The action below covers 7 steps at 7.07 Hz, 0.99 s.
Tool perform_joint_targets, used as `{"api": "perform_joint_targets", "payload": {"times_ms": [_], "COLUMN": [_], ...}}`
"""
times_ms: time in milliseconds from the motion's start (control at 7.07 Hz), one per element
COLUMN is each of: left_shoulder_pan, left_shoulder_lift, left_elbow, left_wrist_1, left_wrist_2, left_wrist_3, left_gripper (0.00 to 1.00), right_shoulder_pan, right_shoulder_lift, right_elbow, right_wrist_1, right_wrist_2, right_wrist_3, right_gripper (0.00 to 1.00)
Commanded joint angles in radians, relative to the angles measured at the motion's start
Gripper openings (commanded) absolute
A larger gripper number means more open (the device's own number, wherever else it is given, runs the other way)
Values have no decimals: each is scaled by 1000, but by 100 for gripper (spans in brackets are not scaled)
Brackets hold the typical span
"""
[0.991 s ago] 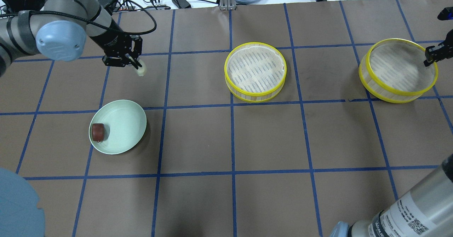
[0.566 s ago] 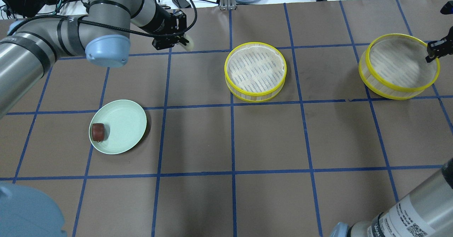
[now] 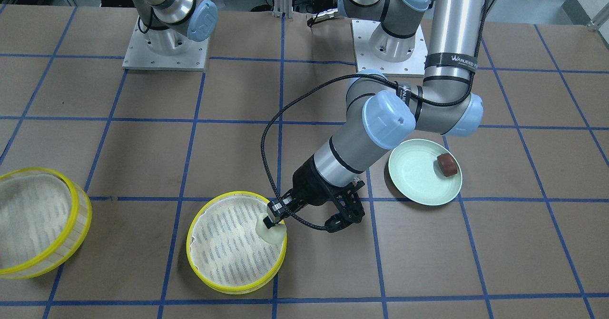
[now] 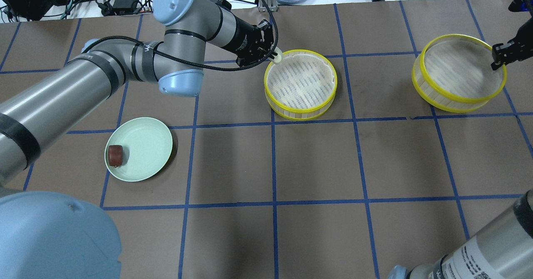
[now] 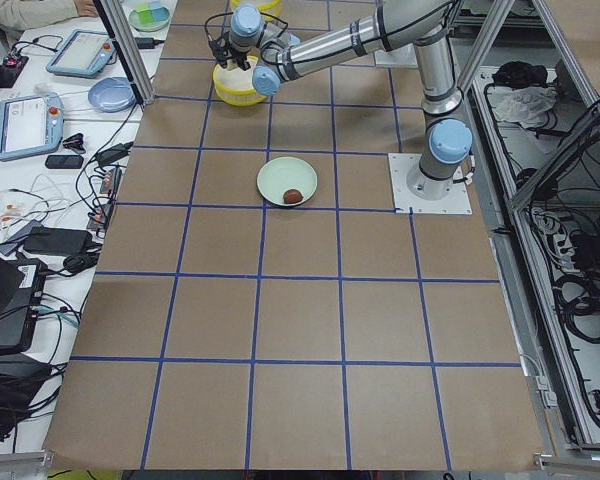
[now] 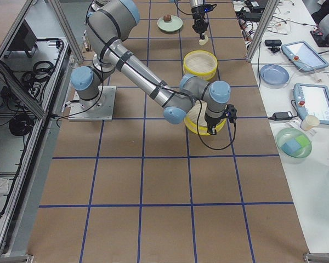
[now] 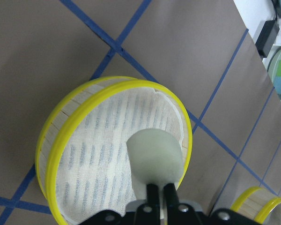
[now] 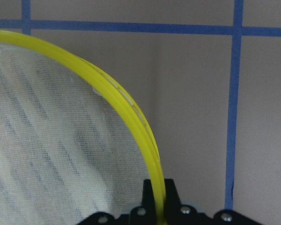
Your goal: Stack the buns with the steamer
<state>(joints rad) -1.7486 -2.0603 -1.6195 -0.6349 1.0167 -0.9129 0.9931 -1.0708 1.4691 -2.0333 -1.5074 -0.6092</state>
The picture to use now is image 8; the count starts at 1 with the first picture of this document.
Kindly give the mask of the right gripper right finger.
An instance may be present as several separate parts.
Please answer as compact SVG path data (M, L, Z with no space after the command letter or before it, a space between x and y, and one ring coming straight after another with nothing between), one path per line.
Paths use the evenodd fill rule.
M166 200L164 216L168 225L199 225L201 219L197 210L182 204L173 179L165 179Z

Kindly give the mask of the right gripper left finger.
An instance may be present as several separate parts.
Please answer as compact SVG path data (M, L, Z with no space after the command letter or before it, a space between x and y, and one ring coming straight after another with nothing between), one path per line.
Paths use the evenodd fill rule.
M155 200L151 180L143 181L140 205L134 207L129 214L129 225L156 225Z

